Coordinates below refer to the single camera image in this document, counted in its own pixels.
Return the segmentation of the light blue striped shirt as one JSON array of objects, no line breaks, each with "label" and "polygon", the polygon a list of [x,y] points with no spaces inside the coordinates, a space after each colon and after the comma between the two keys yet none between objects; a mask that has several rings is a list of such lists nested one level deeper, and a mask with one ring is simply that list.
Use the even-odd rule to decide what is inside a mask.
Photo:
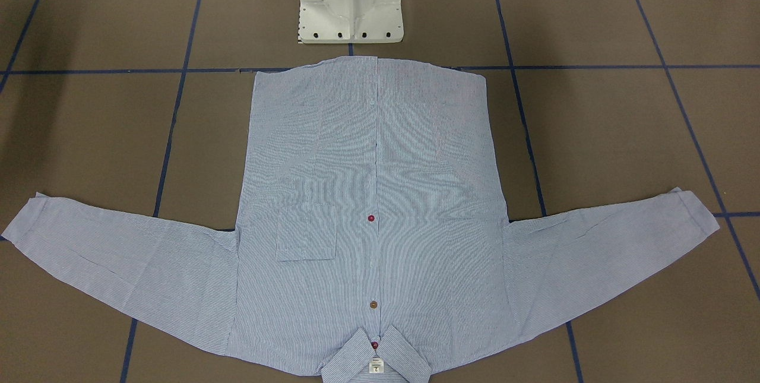
[{"label": "light blue striped shirt", "polygon": [[200,350],[426,382],[583,315],[719,229],[691,191],[509,221],[486,80],[340,56],[255,75],[235,228],[36,194],[3,237]]}]

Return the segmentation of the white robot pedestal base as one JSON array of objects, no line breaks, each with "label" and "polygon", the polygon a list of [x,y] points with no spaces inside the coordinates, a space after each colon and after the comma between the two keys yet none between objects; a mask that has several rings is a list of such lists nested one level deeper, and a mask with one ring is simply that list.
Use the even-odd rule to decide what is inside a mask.
[{"label": "white robot pedestal base", "polygon": [[404,38],[402,0],[299,0],[301,44],[395,44]]}]

